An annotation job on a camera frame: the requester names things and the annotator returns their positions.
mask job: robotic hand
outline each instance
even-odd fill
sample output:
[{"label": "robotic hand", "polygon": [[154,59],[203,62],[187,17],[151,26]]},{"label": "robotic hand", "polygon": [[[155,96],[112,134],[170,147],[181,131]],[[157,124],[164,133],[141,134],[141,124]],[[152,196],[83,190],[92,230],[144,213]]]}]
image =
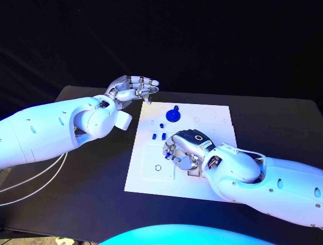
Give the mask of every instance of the robotic hand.
[{"label": "robotic hand", "polygon": [[[173,155],[176,149],[183,158]],[[197,130],[183,130],[167,139],[163,155],[183,170],[200,167],[214,193],[227,202],[243,203],[298,225],[323,227],[321,169],[225,143],[214,146]]]},{"label": "robotic hand", "polygon": [[131,100],[158,91],[158,82],[137,76],[116,78],[103,95],[30,107],[0,121],[0,169],[47,160],[105,137],[118,127],[127,130],[131,116],[119,111]]}]

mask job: hole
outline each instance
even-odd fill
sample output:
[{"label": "hole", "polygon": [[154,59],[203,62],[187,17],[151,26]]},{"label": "hole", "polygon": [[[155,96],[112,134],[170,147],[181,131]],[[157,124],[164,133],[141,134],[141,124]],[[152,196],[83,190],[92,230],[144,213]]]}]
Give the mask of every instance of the hole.
[{"label": "hole", "polygon": [[278,179],[278,180],[276,180],[276,188],[278,188],[278,189],[282,189],[282,187],[284,187],[282,180]]},{"label": "hole", "polygon": [[60,122],[60,125],[63,126],[63,119],[62,119],[62,117],[59,117],[59,122]]},{"label": "hole", "polygon": [[314,189],[314,196],[318,198],[320,197],[320,189],[315,187]]},{"label": "hole", "polygon": [[30,131],[31,131],[33,133],[36,133],[36,129],[34,129],[33,125],[30,126]]}]

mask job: white panel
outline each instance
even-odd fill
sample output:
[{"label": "white panel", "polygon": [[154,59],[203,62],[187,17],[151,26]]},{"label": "white panel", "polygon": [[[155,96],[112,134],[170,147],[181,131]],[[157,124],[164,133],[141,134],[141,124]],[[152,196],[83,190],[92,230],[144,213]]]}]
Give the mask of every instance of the white panel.
[{"label": "white panel", "polygon": [[[174,105],[178,106],[181,117],[177,122],[168,122],[165,112],[173,109]],[[147,105],[145,102],[142,103],[124,190],[223,201],[213,192],[207,180],[200,174],[197,176],[199,170],[194,170],[196,176],[191,176],[193,173],[174,167],[173,162],[163,157],[161,134],[165,133],[167,139],[177,131],[187,129],[196,129],[204,133],[214,145],[225,142],[236,147],[227,106],[160,102]]]}]

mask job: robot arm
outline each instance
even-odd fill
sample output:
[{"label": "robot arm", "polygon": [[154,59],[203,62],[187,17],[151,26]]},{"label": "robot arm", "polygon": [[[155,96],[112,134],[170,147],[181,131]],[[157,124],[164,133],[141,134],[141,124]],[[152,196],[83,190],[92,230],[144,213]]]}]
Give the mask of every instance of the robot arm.
[{"label": "robot arm", "polygon": [[[186,155],[174,156],[176,148]],[[323,170],[302,163],[265,157],[252,159],[225,143],[214,146],[197,130],[177,132],[163,155],[183,170],[202,169],[214,193],[227,202],[302,226],[323,227]]]},{"label": "robot arm", "polygon": [[83,143],[127,130],[131,116],[119,111],[134,99],[148,103],[158,82],[121,76],[103,95],[30,107],[0,121],[0,169],[50,159]]}]

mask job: blue object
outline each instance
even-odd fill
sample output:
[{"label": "blue object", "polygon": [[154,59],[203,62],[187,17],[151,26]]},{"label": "blue object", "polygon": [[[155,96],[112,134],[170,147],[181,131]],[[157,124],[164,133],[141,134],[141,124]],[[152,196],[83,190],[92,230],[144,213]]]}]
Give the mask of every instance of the blue object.
[{"label": "blue object", "polygon": [[108,244],[259,244],[271,243],[239,233],[191,225],[157,225],[127,231],[101,243]]},{"label": "blue object", "polygon": [[181,115],[180,112],[177,111],[177,106],[174,106],[173,110],[168,110],[165,113],[165,119],[173,123],[178,121]]}]

